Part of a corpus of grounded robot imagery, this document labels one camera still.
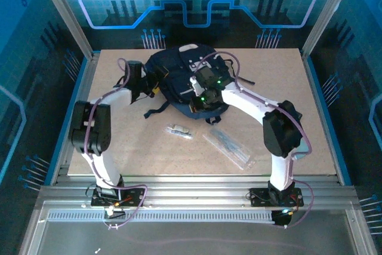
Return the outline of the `aluminium frame post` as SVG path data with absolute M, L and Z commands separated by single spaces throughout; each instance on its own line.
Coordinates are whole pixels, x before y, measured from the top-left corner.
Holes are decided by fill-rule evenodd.
M 301 58 L 302 60 L 307 60 L 313 51 L 314 47 L 318 43 L 320 37 L 322 36 L 325 28 L 327 27 L 329 21 L 332 16 L 338 9 L 342 0 L 327 0 L 323 10 L 321 11 L 315 25 L 310 31 L 303 47 L 301 50 Z
M 69 3 L 67 0 L 52 0 L 52 2 L 62 17 L 65 25 L 69 29 L 69 32 L 76 41 L 81 52 L 83 53 L 84 57 L 91 61 L 94 57 L 93 49 L 91 48 L 90 43 L 88 42 L 84 31 L 77 21 Z

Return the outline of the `long clear pencil case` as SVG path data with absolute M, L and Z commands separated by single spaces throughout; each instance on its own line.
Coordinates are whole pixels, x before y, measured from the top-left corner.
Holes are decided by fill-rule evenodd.
M 251 152 L 244 145 L 218 128 L 212 128 L 203 138 L 226 156 L 240 170 L 249 170 L 255 164 Z

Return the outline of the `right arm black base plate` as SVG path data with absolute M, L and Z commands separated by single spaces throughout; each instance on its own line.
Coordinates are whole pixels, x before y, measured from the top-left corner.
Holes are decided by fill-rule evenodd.
M 292 188 L 284 195 L 268 188 L 251 188 L 249 189 L 249 200 L 252 207 L 304 206 L 304 199 L 299 188 Z

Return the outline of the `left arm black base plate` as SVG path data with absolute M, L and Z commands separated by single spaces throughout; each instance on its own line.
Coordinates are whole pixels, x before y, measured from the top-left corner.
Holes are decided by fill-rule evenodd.
M 91 195 L 92 207 L 137 207 L 143 199 L 144 189 L 102 189 L 96 187 Z

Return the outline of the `black controller box with LED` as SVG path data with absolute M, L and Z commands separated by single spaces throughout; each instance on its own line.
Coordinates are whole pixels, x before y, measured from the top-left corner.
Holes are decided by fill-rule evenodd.
M 284 228 L 285 226 L 288 226 L 290 224 L 293 214 L 294 212 L 288 209 L 273 210 L 272 220 L 274 221 L 275 226 L 280 226 L 281 228 Z

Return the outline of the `right aluminium side rail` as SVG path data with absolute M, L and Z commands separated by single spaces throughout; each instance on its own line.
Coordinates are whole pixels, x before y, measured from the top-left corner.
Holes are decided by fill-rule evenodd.
M 324 130 L 326 142 L 328 144 L 332 161 L 334 163 L 338 181 L 344 186 L 352 186 L 353 183 L 350 178 L 350 174 L 344 160 L 343 153 L 341 151 L 340 143 L 335 133 L 329 110 L 325 102 L 324 94 L 322 92 L 321 85 L 319 83 L 319 79 L 310 56 L 303 59 L 303 64 L 306 70 L 313 98 L 316 103 L 321 125 Z

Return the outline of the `navy blue backpack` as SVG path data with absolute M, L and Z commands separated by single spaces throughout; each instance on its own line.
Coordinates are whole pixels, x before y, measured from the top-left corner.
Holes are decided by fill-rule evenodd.
M 160 92 L 166 102 L 159 109 L 148 110 L 144 117 L 163 112 L 169 105 L 174 106 L 183 115 L 192 119 L 204 119 L 208 124 L 214 125 L 221 121 L 221 114 L 228 110 L 229 105 L 207 113 L 194 114 L 190 111 L 190 97 L 192 88 L 190 76 L 193 71 L 208 67 L 229 67 L 227 64 L 233 61 L 223 59 L 215 49 L 204 44 L 189 44 L 162 50 L 150 56 L 145 64 L 147 70 L 154 72 L 155 65 L 161 65 L 168 69 L 166 78 L 158 80 Z M 233 80 L 236 74 L 230 72 Z

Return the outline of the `aluminium side rail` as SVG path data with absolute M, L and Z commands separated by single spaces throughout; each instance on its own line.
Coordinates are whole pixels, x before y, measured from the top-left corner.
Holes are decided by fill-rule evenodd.
M 73 108 L 78 100 L 88 99 L 99 56 L 100 51 L 96 51 L 92 60 L 84 59 L 82 62 L 44 181 L 45 186 L 55 185 L 61 166 L 70 165 L 74 148 L 68 139 L 68 135 Z
M 303 59 L 303 64 L 306 70 L 313 98 L 316 103 L 321 125 L 324 130 L 326 142 L 328 144 L 332 161 L 334 163 L 338 181 L 344 186 L 352 186 L 353 183 L 350 178 L 350 174 L 344 160 L 343 153 L 341 151 L 340 143 L 335 133 L 329 110 L 325 102 L 324 94 L 322 92 L 321 85 L 319 83 L 319 79 L 310 56 Z

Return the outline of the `left aluminium side rail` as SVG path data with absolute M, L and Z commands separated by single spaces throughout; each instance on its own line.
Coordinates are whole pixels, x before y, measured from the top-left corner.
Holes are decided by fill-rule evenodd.
M 68 139 L 68 135 L 73 108 L 78 100 L 88 99 L 99 56 L 100 51 L 96 51 L 92 60 L 84 59 L 82 62 L 44 181 L 45 186 L 55 185 L 61 166 L 70 165 L 74 148 Z

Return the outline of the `right aluminium frame post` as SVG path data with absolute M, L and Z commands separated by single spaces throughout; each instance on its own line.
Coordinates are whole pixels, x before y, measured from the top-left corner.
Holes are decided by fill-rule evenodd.
M 338 9 L 342 0 L 327 0 L 323 10 L 321 11 L 315 25 L 310 31 L 303 47 L 301 50 L 301 58 L 302 60 L 307 60 L 313 51 L 314 47 L 318 43 L 320 37 L 322 36 L 325 28 L 327 27 L 329 21 L 332 16 Z

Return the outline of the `small clear supplies bag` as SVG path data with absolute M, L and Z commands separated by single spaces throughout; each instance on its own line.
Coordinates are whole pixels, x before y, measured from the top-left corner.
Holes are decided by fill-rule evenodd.
M 166 126 L 166 131 L 176 136 L 180 136 L 185 139 L 193 139 L 191 130 L 185 126 L 178 124 L 169 124 Z

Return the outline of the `left aluminium frame post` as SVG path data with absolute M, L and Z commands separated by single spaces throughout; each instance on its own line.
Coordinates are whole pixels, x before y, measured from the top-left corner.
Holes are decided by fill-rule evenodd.
M 84 31 L 77 21 L 69 3 L 67 0 L 52 0 L 52 2 L 62 17 L 65 25 L 69 29 L 69 32 L 76 41 L 81 52 L 83 53 L 84 57 L 91 61 L 94 57 L 93 49 L 91 48 L 90 43 L 88 42 Z

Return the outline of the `wide aluminium frame rail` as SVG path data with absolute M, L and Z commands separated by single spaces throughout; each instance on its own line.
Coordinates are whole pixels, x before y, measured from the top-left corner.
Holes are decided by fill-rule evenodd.
M 85 190 L 93 181 L 89 175 L 58 176 L 55 184 L 41 187 L 39 198 L 79 207 L 89 203 Z M 248 210 L 250 203 L 245 195 L 251 188 L 267 187 L 267 181 L 267 177 L 249 175 L 124 177 L 127 186 L 145 184 L 148 187 L 144 200 L 146 209 L 168 210 Z M 300 177 L 295 185 L 302 191 L 304 210 L 310 202 L 314 211 L 361 207 L 355 188 L 341 185 L 336 176 Z

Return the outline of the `small white connector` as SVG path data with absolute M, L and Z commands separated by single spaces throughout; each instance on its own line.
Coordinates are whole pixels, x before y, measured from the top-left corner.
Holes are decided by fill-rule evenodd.
M 108 207 L 104 210 L 105 220 L 115 220 L 126 218 L 126 212 L 122 208 Z

